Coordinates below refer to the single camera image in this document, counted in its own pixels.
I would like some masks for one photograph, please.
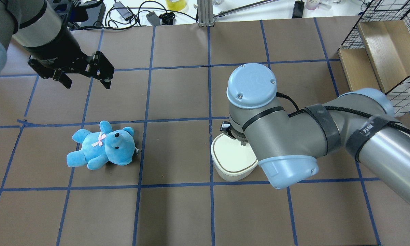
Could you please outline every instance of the pink ribbon bow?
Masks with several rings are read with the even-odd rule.
[[[102,139],[105,139],[105,138],[106,138],[106,134],[103,134],[103,135],[102,135],[102,133],[100,132],[100,134],[99,134],[99,140],[98,140],[97,142],[93,143],[92,146],[93,146],[93,147],[96,147],[97,145],[102,146],[102,145],[103,145]]]

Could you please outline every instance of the blue teddy bear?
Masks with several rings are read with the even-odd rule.
[[[89,170],[97,170],[106,162],[121,166],[132,162],[132,156],[138,153],[138,149],[135,148],[131,127],[113,131],[111,124],[103,120],[100,122],[100,131],[92,133],[79,129],[73,134],[73,140],[80,143],[82,148],[67,155],[69,167],[86,164]]]

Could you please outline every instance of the black velcro strap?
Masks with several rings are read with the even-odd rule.
[[[38,14],[36,14],[35,16],[33,16],[30,20],[28,20],[27,22],[23,22],[19,25],[20,29],[23,29],[25,27],[28,27],[30,25],[32,25],[33,23],[37,22],[45,13],[45,11],[47,10],[47,1],[44,0],[44,4],[41,8],[41,10],[38,12]]]
[[[19,22],[21,21],[21,10],[19,8],[19,3],[17,0],[0,0],[5,5],[6,11],[12,17],[14,21],[14,30],[12,34],[16,34],[19,27]]]
[[[283,111],[284,108],[279,106],[279,107],[273,107],[270,109],[266,109],[264,111],[262,111],[261,113],[255,115],[254,117],[250,118],[250,120],[248,120],[246,123],[244,123],[243,125],[243,131],[245,131],[252,123],[254,123],[256,120],[259,120],[260,118],[269,115],[273,112],[277,112],[277,111]]]
[[[389,122],[379,115],[370,117],[359,130],[356,130],[350,135],[346,142],[346,150],[359,162],[359,152],[364,147],[369,139],[377,132],[381,131]]]
[[[305,107],[305,111],[317,122],[322,128],[326,139],[326,153],[336,151],[341,147],[340,131],[330,113],[322,104],[315,104]]]

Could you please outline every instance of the white container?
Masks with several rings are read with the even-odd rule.
[[[305,4],[305,8],[309,10],[315,10],[317,6],[319,5],[320,0],[307,0],[307,3]]]
[[[243,146],[238,140],[224,134],[218,135],[212,142],[211,156],[217,173],[230,182],[247,177],[258,165],[248,143]]]

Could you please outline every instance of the white table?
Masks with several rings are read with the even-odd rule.
[[[124,6],[129,7],[139,7],[140,4],[144,0],[122,0],[121,2]],[[165,0],[156,0],[159,3],[162,3],[166,6]],[[181,10],[181,12],[191,15],[192,17],[196,17],[196,9],[194,8],[194,4],[197,5],[196,0],[186,0],[187,5],[186,7]],[[222,4],[213,6],[213,13],[218,14],[222,11],[226,11],[229,9],[237,8],[240,6],[244,6],[250,3],[258,2],[259,0],[223,0]],[[333,3],[331,0],[322,0],[329,5],[331,5],[331,9],[324,8],[319,6],[317,9],[310,11],[308,9],[303,10],[303,17],[329,17],[329,16],[350,16],[350,15],[358,15],[358,13],[362,12],[361,2],[358,0],[342,0],[340,4]],[[113,0],[105,0],[104,1],[107,12],[113,6]],[[157,5],[156,3],[145,3],[144,7],[154,7],[154,8],[161,8],[161,6]],[[269,20],[269,19],[290,19],[293,13],[293,6],[294,0],[279,0],[277,2],[268,3],[265,5],[257,6],[251,9],[247,9],[245,11],[241,11],[238,13],[230,14],[224,17],[217,19],[217,22],[239,22],[239,21],[251,21],[251,20]],[[160,10],[150,10],[155,11],[156,14],[160,15],[164,11]],[[111,11],[111,16],[114,20],[122,21],[124,20],[121,18],[117,11]],[[142,25],[150,25],[147,21],[146,13],[140,14],[140,20]],[[194,20],[190,19],[187,16],[182,14],[177,14],[175,19],[175,24],[191,24],[194,23]]]

